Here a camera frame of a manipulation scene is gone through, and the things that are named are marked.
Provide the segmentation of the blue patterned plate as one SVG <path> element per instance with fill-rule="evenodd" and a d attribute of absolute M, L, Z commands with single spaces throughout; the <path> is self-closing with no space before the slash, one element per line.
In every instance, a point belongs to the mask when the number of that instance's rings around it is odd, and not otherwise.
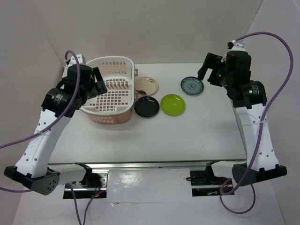
<path fill-rule="evenodd" d="M 188 95 L 197 96 L 204 91 L 204 84 L 193 76 L 185 77 L 180 83 L 181 89 Z"/>

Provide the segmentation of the green plate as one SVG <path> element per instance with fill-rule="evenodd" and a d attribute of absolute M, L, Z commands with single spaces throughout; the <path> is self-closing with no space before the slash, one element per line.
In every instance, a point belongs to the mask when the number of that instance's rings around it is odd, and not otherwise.
<path fill-rule="evenodd" d="M 162 111 L 170 116 L 179 116 L 184 113 L 186 103 L 184 99 L 176 94 L 168 94 L 160 101 Z"/>

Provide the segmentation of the beige floral plate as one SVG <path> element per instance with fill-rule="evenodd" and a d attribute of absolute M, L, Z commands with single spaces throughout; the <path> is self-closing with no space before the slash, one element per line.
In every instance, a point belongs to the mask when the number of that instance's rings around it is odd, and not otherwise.
<path fill-rule="evenodd" d="M 158 82 L 152 77 L 141 77 L 135 81 L 135 90 L 142 95 L 151 96 L 157 92 Z"/>

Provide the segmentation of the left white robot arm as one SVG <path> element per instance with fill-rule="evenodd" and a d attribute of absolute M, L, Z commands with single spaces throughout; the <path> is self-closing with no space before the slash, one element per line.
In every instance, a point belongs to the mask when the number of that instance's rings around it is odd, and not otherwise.
<path fill-rule="evenodd" d="M 49 195 L 58 185 L 77 182 L 82 187 L 100 187 L 101 178 L 84 163 L 49 166 L 56 143 L 75 111 L 87 100 L 107 93 L 98 67 L 72 65 L 67 76 L 49 90 L 34 137 L 20 160 L 6 167 L 4 175 L 27 189 Z"/>

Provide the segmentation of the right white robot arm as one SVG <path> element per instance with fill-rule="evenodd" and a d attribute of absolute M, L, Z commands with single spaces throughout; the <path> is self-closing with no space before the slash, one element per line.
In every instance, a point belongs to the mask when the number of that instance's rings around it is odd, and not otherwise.
<path fill-rule="evenodd" d="M 225 88 L 236 120 L 241 124 L 247 153 L 245 162 L 208 163 L 204 177 L 210 184 L 222 177 L 246 186 L 287 175 L 287 168 L 279 163 L 272 146 L 264 112 L 267 108 L 264 85 L 250 78 L 251 60 L 244 51 L 230 51 L 225 57 L 208 53 L 198 71 L 198 79 L 203 80 L 207 70 L 211 69 L 208 82 Z"/>

